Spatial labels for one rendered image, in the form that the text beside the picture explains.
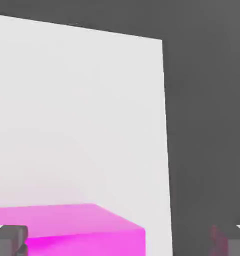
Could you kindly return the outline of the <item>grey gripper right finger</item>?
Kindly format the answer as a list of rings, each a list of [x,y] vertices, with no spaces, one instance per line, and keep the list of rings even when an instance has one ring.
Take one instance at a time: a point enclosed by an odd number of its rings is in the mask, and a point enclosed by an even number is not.
[[[240,224],[213,225],[210,237],[210,256],[240,256]]]

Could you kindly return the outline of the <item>large magenta box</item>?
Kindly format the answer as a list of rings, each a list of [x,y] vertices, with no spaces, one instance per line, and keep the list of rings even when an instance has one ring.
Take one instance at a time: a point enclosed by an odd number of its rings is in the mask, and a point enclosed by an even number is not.
[[[0,207],[0,225],[28,227],[28,256],[146,256],[145,229],[96,204]]]

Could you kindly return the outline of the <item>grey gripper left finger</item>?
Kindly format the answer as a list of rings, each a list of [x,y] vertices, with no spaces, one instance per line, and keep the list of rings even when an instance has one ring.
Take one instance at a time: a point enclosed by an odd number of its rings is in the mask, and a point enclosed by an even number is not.
[[[28,256],[28,227],[0,225],[0,256]]]

